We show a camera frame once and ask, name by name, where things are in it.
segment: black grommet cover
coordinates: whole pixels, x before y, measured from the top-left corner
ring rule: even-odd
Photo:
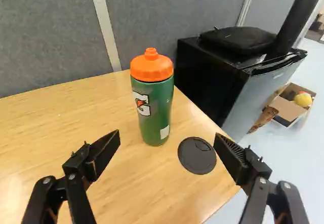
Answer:
[[[194,174],[207,174],[216,165],[214,148],[199,137],[184,139],[178,147],[178,157],[182,166]]]

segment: floor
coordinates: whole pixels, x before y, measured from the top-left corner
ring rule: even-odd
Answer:
[[[285,129],[270,122],[258,131],[247,135],[239,144],[249,144],[273,170],[272,182],[287,180],[299,189],[310,223],[324,223],[324,44],[304,39],[300,48],[308,56],[291,78],[291,82],[317,93],[307,121]],[[247,200],[239,191],[205,224],[238,223]],[[270,208],[266,209],[263,224],[273,224]]]
[[[307,39],[311,39],[313,41],[319,41],[319,39],[322,37],[322,32],[316,32],[313,30],[309,30],[305,37]]]

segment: fridge door handle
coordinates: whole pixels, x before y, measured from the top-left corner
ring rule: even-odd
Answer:
[[[278,69],[282,69],[282,68],[285,68],[287,66],[290,66],[296,62],[300,62],[302,59],[304,58],[304,56],[300,56],[300,55],[297,55],[291,59],[288,59],[286,61],[281,61],[281,62],[278,62],[276,64],[268,64],[266,66],[262,66],[262,67],[259,67],[259,68],[255,68],[252,70],[252,75],[253,76],[257,76],[259,74],[265,74],[265,73],[269,73],[269,72],[273,72],[273,71],[276,71]]]

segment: gatorade bottle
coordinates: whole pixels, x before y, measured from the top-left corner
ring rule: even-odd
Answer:
[[[131,83],[145,143],[158,146],[170,133],[173,64],[170,58],[147,48],[131,61]]]

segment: orange bottle cap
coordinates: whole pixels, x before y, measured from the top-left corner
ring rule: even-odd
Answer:
[[[173,75],[170,58],[157,53],[155,48],[147,48],[143,55],[131,61],[131,76],[139,81],[157,82]]]

